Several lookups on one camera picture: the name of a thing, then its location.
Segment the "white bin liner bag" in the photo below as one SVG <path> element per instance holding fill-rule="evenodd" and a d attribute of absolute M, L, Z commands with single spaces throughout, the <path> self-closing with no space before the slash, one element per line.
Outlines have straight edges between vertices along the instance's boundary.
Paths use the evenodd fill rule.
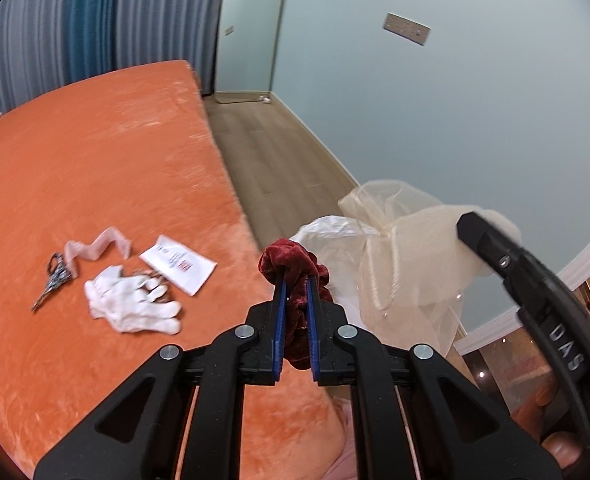
<path fill-rule="evenodd" d="M 289 239 L 312 252 L 330 274 L 327 288 L 350 324 L 365 328 L 359 308 L 360 263 L 370 238 L 379 231 L 353 218 L 324 216 L 301 226 Z"/>

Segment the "dark red velvet scrunchie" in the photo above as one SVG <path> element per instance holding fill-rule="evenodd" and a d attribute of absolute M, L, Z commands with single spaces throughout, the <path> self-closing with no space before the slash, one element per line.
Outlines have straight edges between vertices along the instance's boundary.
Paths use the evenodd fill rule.
<path fill-rule="evenodd" d="M 327 288 L 330 272 L 313 252 L 288 238 L 280 238 L 263 250 L 258 270 L 269 283 L 282 281 L 285 285 L 284 359 L 297 370 L 308 370 L 307 280 L 313 276 L 320 300 L 332 302 Z"/>

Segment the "white paper packet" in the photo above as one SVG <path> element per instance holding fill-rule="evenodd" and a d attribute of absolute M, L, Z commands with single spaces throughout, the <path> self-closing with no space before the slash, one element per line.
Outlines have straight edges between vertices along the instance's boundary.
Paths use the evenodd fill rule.
<path fill-rule="evenodd" d="M 199 292 L 217 266 L 213 260 L 165 235 L 159 235 L 140 259 L 189 296 Z"/>

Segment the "cream organza gift bag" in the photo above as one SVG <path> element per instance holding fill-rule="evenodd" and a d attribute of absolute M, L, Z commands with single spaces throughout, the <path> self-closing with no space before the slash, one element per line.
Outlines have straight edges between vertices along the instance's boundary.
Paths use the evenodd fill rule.
<path fill-rule="evenodd" d="M 492 273 L 460 242 L 460 217 L 474 211 L 510 240 L 521 240 L 518 227 L 497 211 L 443 204 L 402 181 L 357 186 L 338 208 L 365 232 L 358 278 L 365 328 L 384 344 L 429 344 L 443 356 L 460 326 L 464 292 Z"/>

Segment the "orange plush bed cover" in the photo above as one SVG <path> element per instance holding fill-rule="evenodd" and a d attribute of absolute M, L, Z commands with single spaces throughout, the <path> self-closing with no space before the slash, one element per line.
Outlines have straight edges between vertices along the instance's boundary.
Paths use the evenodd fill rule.
<path fill-rule="evenodd" d="M 175 336 L 94 318 L 86 282 L 169 237 L 215 267 Z M 271 297 L 207 122 L 171 61 L 45 93 L 0 118 L 0 445 L 24 474 L 165 344 L 195 348 Z"/>

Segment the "white cotton glove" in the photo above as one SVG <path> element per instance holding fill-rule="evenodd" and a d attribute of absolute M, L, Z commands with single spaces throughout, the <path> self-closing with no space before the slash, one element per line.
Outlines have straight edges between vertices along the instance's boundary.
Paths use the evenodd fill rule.
<path fill-rule="evenodd" d="M 92 318 L 104 318 L 118 333 L 180 333 L 182 306 L 155 272 L 127 275 L 122 266 L 108 266 L 86 281 L 83 291 Z"/>

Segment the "grey blue curtain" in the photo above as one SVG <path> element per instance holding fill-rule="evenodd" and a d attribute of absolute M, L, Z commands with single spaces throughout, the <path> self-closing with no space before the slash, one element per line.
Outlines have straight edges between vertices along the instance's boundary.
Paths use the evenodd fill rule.
<path fill-rule="evenodd" d="M 86 78 L 188 62 L 214 90 L 221 0 L 0 0 L 0 111 Z"/>

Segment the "bronze wall switch panel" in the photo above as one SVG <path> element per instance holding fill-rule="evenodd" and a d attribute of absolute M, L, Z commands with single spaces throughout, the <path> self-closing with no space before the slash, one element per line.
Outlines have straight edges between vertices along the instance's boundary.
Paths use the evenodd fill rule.
<path fill-rule="evenodd" d="M 431 29 L 423 24 L 408 20 L 397 14 L 388 13 L 383 24 L 387 32 L 405 38 L 414 44 L 424 46 Z"/>

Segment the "gold framed floor mirror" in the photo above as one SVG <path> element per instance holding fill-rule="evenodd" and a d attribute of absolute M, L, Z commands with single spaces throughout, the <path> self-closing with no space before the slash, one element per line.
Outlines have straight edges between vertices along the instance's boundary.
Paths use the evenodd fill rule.
<path fill-rule="evenodd" d="M 220 104 L 270 96 L 284 0 L 222 0 L 215 67 Z"/>

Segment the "pink mesh ribbon strip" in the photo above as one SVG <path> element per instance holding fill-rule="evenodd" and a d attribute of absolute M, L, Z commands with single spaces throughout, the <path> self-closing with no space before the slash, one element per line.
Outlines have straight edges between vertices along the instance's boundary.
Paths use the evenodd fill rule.
<path fill-rule="evenodd" d="M 79 240 L 68 240 L 64 245 L 63 258 L 67 271 L 73 278 L 78 278 L 78 259 L 84 261 L 96 261 L 110 244 L 114 244 L 121 257 L 126 260 L 130 257 L 132 241 L 125 237 L 115 226 L 110 226 L 95 237 L 90 244 L 84 244 Z"/>

